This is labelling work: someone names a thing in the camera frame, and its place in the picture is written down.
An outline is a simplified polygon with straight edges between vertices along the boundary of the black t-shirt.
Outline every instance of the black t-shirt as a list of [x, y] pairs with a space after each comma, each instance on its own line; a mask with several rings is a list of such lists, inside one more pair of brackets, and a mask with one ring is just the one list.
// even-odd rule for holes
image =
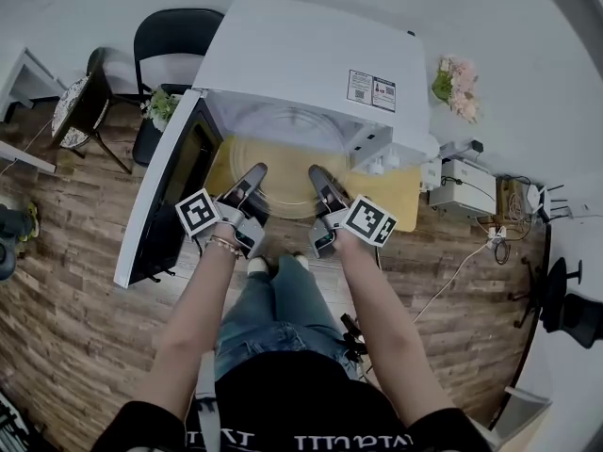
[[[385, 395], [313, 351], [257, 355], [216, 382], [216, 397], [222, 451], [490, 450], [459, 409], [405, 428]], [[196, 411], [193, 403], [185, 428], [155, 405], [129, 402], [92, 450], [204, 450]]]

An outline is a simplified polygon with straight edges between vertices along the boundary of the blue jeans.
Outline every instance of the blue jeans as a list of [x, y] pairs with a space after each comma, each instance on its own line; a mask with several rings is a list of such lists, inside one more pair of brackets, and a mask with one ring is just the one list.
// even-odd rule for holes
[[340, 363], [357, 379], [348, 348], [318, 290], [314, 275], [293, 256], [279, 259], [279, 272], [252, 273], [235, 306], [222, 320], [216, 379], [265, 351], [312, 350]]

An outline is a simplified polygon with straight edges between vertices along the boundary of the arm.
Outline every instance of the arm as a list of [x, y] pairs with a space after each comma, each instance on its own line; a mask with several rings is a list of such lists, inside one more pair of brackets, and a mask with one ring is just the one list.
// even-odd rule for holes
[[454, 407], [430, 368], [413, 324], [360, 239], [337, 231], [334, 242], [350, 286], [375, 374], [406, 427], [429, 413]]
[[[218, 224], [214, 235], [236, 245], [234, 228]], [[135, 400], [149, 402], [185, 420], [201, 356], [214, 348], [235, 256], [215, 243], [207, 246], [182, 297], [171, 312], [149, 374]]]

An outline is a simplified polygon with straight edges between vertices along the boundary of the washing machine label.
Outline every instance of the washing machine label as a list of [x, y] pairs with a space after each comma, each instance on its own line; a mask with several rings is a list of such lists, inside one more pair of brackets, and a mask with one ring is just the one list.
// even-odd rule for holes
[[348, 100], [396, 111], [396, 84], [368, 73], [350, 71]]
[[396, 84], [374, 77], [372, 104], [375, 107], [396, 112]]

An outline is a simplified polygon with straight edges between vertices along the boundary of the sticker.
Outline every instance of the sticker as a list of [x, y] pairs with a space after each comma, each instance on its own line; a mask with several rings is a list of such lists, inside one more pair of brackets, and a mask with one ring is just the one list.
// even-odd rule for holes
[[396, 84], [368, 73], [350, 71], [348, 100], [396, 112]]
[[176, 211], [189, 237], [221, 219], [220, 213], [205, 189], [201, 189], [185, 200], [178, 202]]
[[396, 112], [396, 84], [374, 77], [372, 103], [375, 107]]
[[367, 73], [350, 71], [348, 79], [348, 99], [362, 104], [372, 105], [373, 76]]
[[342, 225], [367, 243], [381, 247], [398, 221], [387, 211], [364, 196], [351, 205]]

